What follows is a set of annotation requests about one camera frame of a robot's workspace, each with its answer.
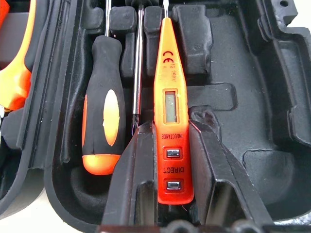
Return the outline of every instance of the screwdriver shaft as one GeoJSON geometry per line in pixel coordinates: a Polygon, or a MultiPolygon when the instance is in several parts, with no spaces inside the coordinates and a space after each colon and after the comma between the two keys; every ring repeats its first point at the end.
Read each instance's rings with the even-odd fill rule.
{"type": "Polygon", "coordinates": [[[139,117],[141,112],[141,80],[142,80],[142,59],[143,59],[143,18],[144,6],[138,7],[138,27],[136,36],[135,50],[135,76],[134,76],[134,93],[133,93],[133,119],[132,119],[132,135],[139,125],[139,117]]]}
{"type": "Polygon", "coordinates": [[[110,20],[111,0],[106,0],[106,28],[105,36],[110,36],[109,20],[110,20]]]}

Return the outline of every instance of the white surface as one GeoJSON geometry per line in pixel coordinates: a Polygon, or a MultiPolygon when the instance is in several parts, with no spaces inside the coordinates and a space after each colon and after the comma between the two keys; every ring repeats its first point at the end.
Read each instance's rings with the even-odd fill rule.
{"type": "MultiPolygon", "coordinates": [[[[291,27],[311,29],[311,0],[295,0],[298,16],[291,27]]],[[[0,220],[1,233],[33,232],[33,233],[78,233],[57,215],[52,209],[45,190],[27,208],[0,220]]]]}

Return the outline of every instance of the tester tip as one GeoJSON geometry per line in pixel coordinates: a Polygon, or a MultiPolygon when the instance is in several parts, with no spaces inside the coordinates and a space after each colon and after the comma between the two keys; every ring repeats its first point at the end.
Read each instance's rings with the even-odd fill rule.
{"type": "Polygon", "coordinates": [[[164,17],[169,17],[169,0],[163,0],[163,6],[164,6],[164,17]]]}

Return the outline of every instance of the metal shaft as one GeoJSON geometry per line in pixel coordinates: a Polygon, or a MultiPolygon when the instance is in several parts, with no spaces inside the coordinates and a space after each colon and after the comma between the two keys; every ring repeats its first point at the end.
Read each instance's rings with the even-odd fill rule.
{"type": "Polygon", "coordinates": [[[143,5],[138,7],[138,27],[136,32],[135,50],[135,73],[134,73],[134,93],[133,93],[133,121],[132,134],[139,125],[141,112],[141,80],[142,80],[142,59],[143,59],[143,19],[145,8],[143,5]]]}
{"type": "Polygon", "coordinates": [[[163,6],[164,6],[164,17],[169,17],[169,0],[163,0],[163,6]]]}
{"type": "Polygon", "coordinates": [[[110,36],[109,20],[110,20],[111,0],[106,0],[106,29],[105,36],[110,36]]]}
{"type": "Polygon", "coordinates": [[[0,129],[3,118],[4,118],[4,107],[0,105],[0,129]]]}

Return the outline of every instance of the ce mark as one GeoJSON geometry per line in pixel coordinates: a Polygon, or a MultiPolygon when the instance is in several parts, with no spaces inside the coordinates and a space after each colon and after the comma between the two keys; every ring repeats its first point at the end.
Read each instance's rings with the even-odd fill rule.
{"type": "MultiPolygon", "coordinates": [[[[171,52],[171,51],[165,51],[164,53],[163,53],[163,56],[165,56],[165,55],[171,55],[171,56],[173,56],[174,54],[171,52]]],[[[164,60],[163,60],[163,63],[166,63],[166,62],[174,62],[174,60],[172,59],[172,58],[165,58],[164,60]]]]}

